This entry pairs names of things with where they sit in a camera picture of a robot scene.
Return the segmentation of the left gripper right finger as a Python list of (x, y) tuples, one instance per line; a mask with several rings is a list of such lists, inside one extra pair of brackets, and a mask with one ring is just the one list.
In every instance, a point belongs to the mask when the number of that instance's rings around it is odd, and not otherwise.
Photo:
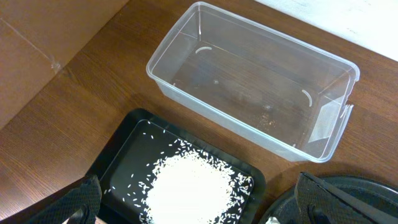
[(294, 189), (302, 223), (397, 223), (397, 218), (307, 172)]

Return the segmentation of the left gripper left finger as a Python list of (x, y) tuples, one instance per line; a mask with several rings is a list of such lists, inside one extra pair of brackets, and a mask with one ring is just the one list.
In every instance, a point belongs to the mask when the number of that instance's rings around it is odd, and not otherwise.
[(86, 175), (1, 223), (94, 223), (102, 190), (96, 175)]

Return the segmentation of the white tissue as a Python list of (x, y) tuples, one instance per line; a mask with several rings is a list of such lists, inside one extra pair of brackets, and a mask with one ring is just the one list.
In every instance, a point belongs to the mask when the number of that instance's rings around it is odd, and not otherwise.
[(276, 217), (269, 217), (265, 224), (280, 224)]

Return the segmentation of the round black tray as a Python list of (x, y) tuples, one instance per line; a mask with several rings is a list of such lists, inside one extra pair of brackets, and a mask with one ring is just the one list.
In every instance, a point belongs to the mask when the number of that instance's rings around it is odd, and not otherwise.
[[(352, 175), (322, 177), (323, 180), (353, 197), (394, 217), (397, 216), (397, 189), (375, 180)], [(294, 187), (283, 193), (263, 214), (260, 224), (270, 217), (279, 223), (300, 223)]]

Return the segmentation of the black rectangular tray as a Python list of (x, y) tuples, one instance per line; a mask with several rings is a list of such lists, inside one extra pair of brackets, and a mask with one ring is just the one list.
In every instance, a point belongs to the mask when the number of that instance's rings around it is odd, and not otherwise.
[(143, 198), (139, 182), (150, 179), (155, 162), (171, 155), (171, 143), (177, 139), (252, 177), (245, 202), (236, 210), (237, 224), (251, 223), (266, 191), (262, 172), (142, 108), (125, 116), (88, 170), (98, 177), (103, 191), (98, 218), (106, 223), (139, 223), (144, 209), (133, 205), (134, 197)]

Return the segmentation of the pile of rice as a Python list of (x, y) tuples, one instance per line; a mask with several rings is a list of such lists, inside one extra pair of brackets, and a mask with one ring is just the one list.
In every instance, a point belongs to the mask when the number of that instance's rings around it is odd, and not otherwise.
[(225, 161), (177, 139), (169, 156), (162, 155), (139, 182), (143, 208), (139, 223), (236, 223), (252, 177), (235, 172)]

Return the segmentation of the clear plastic bin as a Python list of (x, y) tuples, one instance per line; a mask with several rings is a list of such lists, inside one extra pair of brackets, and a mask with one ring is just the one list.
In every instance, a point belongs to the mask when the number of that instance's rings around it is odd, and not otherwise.
[(292, 162), (331, 159), (357, 65), (203, 1), (169, 30), (146, 72), (165, 96)]

